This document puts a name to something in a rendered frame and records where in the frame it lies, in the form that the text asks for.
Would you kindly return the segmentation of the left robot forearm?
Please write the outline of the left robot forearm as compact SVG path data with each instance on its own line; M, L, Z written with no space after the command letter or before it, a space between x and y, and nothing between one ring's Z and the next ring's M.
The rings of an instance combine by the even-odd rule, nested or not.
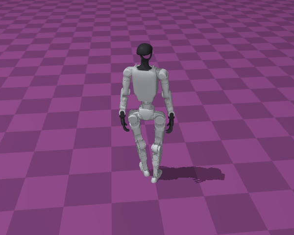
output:
M126 107L127 107L127 101L128 101L128 97L123 95L123 88L121 89L121 97L120 97L120 111L119 111L119 115L121 111L124 111L124 115L126 113Z

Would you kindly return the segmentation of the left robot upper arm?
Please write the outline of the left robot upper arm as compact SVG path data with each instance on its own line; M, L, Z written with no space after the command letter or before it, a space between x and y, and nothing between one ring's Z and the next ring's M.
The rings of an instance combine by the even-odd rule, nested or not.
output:
M131 72L132 72L133 67L127 67L123 71L123 80L122 80L122 86L123 86L123 92L122 95L128 96L130 95L130 81L131 81Z

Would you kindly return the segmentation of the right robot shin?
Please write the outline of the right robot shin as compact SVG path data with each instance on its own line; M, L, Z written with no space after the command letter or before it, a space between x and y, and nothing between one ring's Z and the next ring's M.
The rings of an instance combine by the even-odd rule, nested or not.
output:
M156 175L156 177L158 176L158 170L159 170L161 158L162 158L162 145L160 144L158 146L157 154L156 153L152 154L153 176L154 175Z

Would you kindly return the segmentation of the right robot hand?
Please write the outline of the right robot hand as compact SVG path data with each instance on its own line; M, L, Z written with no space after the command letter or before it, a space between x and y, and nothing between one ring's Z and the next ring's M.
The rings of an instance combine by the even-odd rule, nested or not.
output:
M167 132L166 133L170 133L172 132L172 129L173 129L173 119L174 119L174 114L173 113L170 113L170 117L168 116L168 118L170 119L169 123L167 124L167 126L169 126L169 129L166 130Z

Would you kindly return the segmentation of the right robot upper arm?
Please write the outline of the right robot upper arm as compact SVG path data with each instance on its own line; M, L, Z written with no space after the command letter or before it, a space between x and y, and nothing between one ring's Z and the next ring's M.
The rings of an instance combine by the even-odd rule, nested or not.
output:
M166 69L156 69L156 74L158 79L160 79L161 87L162 87L162 98L169 98L169 79L168 72Z

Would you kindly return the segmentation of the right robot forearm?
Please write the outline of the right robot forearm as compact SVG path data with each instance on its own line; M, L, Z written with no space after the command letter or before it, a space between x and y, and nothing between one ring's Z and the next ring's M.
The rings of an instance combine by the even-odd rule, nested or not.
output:
M171 91L169 91L169 95L170 95L170 97L166 98L164 101L165 101L165 104L166 104L166 109L168 111L168 116L170 117L170 113L173 113L174 115L175 115L175 113L173 111L172 93L171 93Z

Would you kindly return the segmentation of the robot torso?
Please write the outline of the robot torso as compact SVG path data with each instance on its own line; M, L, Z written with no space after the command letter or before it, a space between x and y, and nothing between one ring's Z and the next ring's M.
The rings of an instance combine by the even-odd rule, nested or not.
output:
M140 120L154 120L154 105L152 101L154 100L157 92L159 79L156 74L156 66L152 67L149 71L138 70L137 67L140 65L135 65L132 69L132 83L134 94L142 104L139 106L139 119Z

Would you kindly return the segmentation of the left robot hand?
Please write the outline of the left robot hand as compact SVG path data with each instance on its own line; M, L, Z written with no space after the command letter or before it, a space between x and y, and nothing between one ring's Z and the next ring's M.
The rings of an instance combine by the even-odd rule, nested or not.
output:
M127 124L125 123L125 121L124 121L124 118L125 118L125 115L124 115L124 111L121 111L120 112L120 116L119 116L120 118L121 118L121 124L122 124L122 126L123 126L123 129L125 130L125 131L129 131L129 129L127 129L126 127L125 127L125 125L127 126Z

